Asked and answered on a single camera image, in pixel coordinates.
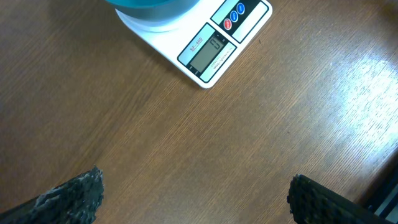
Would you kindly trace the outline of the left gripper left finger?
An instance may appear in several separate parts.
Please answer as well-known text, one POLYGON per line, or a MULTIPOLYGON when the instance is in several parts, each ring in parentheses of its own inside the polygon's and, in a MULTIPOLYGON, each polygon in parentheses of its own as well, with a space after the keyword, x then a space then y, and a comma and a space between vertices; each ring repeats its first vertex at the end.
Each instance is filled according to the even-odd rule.
POLYGON ((103 171, 94 167, 3 212, 1 223, 93 223, 103 199, 103 171))

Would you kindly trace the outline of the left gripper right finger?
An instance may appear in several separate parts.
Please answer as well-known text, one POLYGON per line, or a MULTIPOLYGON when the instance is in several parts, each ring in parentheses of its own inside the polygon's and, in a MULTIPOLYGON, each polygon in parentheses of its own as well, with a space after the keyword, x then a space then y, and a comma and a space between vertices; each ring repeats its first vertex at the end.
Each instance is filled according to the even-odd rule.
POLYGON ((302 174, 291 180, 287 203, 298 224, 392 224, 302 174))

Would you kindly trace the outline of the white digital kitchen scale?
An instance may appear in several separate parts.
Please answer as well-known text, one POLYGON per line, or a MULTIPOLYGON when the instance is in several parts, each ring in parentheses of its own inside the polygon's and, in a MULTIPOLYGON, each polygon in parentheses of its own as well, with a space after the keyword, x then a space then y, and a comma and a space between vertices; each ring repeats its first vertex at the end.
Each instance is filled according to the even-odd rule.
POLYGON ((174 18, 120 20, 202 88, 211 88, 272 15, 266 0, 198 1, 174 18))

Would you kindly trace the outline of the teal plastic bowl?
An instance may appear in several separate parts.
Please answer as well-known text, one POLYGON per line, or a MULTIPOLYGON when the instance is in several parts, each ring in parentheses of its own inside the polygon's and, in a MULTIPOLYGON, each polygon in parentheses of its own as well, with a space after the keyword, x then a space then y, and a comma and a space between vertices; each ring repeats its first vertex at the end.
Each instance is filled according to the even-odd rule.
POLYGON ((189 11, 199 0, 105 0, 115 9, 136 19, 165 21, 189 11))

